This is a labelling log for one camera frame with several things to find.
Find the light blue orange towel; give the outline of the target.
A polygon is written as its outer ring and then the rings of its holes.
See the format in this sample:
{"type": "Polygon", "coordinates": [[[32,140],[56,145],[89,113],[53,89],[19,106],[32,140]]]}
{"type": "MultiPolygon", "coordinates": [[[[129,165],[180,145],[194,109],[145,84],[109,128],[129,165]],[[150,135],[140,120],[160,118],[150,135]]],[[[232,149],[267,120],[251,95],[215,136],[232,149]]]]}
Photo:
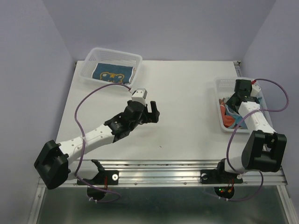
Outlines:
{"type": "Polygon", "coordinates": [[[240,121],[242,120],[242,117],[240,115],[238,115],[237,113],[235,113],[234,111],[230,111],[229,109],[227,109],[227,112],[229,115],[231,115],[233,118],[235,118],[235,127],[233,128],[233,129],[235,129],[237,124],[239,124],[240,121]]]}

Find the brown red checked towel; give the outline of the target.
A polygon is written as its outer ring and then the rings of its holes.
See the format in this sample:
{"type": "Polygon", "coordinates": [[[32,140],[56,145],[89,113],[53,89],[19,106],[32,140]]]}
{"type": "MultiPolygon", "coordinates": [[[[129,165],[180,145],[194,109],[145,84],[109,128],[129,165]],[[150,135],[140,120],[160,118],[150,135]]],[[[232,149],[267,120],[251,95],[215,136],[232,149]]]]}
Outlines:
{"type": "Polygon", "coordinates": [[[223,125],[228,129],[233,129],[235,127],[235,118],[228,114],[224,99],[219,99],[219,104],[223,125]]]}

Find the yellow tiger towel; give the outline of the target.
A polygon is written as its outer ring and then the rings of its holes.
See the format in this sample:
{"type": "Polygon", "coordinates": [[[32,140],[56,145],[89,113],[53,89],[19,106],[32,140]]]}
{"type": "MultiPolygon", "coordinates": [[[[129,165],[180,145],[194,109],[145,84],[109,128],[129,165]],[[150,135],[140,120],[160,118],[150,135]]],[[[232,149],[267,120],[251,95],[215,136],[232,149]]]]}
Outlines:
{"type": "Polygon", "coordinates": [[[95,67],[92,78],[104,82],[129,84],[133,67],[98,63],[95,67]]]}

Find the blue white patterned towel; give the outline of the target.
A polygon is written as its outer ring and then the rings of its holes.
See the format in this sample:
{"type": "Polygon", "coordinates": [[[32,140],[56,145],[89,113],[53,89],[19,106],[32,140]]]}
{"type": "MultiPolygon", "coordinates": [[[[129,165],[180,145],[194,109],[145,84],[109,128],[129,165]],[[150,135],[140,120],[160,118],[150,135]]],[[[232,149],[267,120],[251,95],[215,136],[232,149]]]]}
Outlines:
{"type": "Polygon", "coordinates": [[[129,80],[129,84],[130,84],[130,85],[133,84],[133,82],[134,82],[134,80],[135,80],[135,76],[136,76],[136,74],[137,74],[137,68],[134,67],[134,68],[132,69],[132,74],[131,74],[131,77],[130,77],[130,80],[129,80]]]}

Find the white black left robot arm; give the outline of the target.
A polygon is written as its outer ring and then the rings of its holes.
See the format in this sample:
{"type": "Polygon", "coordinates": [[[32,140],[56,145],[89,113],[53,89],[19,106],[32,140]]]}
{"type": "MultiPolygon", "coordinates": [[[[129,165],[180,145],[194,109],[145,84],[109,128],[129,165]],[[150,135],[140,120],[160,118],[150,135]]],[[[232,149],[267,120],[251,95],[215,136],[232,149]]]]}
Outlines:
{"type": "Polygon", "coordinates": [[[104,124],[68,141],[46,142],[41,149],[34,167],[48,189],[55,189],[66,180],[75,177],[70,165],[82,155],[104,145],[115,143],[127,136],[138,125],[157,123],[160,112],[155,101],[143,105],[138,101],[128,101],[125,110],[104,124]]]}

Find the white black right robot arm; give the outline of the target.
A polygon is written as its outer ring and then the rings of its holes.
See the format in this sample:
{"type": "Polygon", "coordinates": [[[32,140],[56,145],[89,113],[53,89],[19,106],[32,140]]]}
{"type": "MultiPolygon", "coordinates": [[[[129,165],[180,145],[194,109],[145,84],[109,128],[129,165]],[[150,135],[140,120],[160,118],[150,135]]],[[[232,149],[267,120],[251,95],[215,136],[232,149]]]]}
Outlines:
{"type": "Polygon", "coordinates": [[[250,133],[242,153],[234,158],[226,152],[214,169],[202,169],[199,181],[202,184],[242,183],[242,176],[250,171],[275,173],[280,170],[287,138],[277,133],[268,123],[257,95],[260,87],[255,80],[237,79],[234,94],[226,102],[227,106],[242,118],[250,133]]]}

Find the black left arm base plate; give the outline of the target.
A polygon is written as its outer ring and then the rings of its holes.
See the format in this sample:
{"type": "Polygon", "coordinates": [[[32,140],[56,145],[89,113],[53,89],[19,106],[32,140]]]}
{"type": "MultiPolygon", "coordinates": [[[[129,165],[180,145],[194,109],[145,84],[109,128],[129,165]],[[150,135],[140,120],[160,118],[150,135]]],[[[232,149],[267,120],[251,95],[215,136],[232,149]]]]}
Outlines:
{"type": "Polygon", "coordinates": [[[79,176],[91,185],[118,185],[119,171],[108,170],[95,159],[82,163],[79,176]]]}

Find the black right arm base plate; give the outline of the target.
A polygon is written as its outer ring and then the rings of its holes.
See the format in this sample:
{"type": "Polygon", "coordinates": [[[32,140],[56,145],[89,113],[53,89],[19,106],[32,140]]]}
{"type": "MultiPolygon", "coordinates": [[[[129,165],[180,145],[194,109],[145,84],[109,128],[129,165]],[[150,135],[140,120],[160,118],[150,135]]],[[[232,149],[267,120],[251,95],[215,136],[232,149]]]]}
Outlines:
{"type": "Polygon", "coordinates": [[[237,174],[219,172],[216,169],[202,169],[199,182],[202,184],[241,184],[243,179],[238,179],[237,174]]]}

